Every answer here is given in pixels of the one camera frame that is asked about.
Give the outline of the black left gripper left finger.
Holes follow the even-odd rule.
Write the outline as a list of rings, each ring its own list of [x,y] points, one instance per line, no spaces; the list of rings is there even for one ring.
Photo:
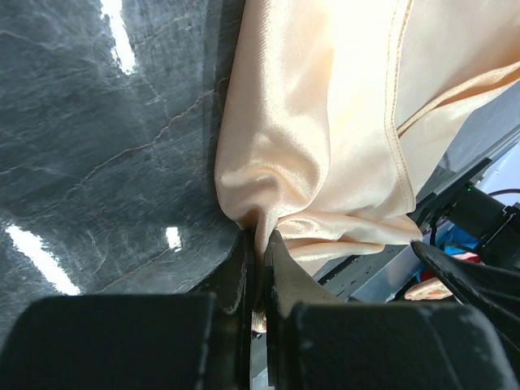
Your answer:
[[[1,352],[4,389],[247,389],[254,246],[185,293],[47,297],[17,319]]]

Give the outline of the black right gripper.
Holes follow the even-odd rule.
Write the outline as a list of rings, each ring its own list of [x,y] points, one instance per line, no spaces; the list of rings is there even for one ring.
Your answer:
[[[430,245],[413,241],[414,254],[462,303],[480,310],[514,349],[519,348],[519,273],[462,261],[433,246],[437,223],[447,220],[477,240],[474,247],[487,264],[519,263],[519,204],[506,206],[475,186],[474,178],[490,165],[483,158],[447,188],[433,192],[416,207],[411,219],[431,229]]]

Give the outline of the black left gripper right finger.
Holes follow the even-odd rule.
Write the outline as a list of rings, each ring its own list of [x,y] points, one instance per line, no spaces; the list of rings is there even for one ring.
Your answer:
[[[277,389],[516,389],[519,348],[472,305],[344,302],[272,233],[264,298]]]

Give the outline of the peach satin napkin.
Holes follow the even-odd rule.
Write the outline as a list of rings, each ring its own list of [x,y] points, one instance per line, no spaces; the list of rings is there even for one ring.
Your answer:
[[[309,274],[421,238],[416,197],[468,117],[519,79],[516,1],[248,1],[214,182],[254,231],[252,328],[279,232]]]

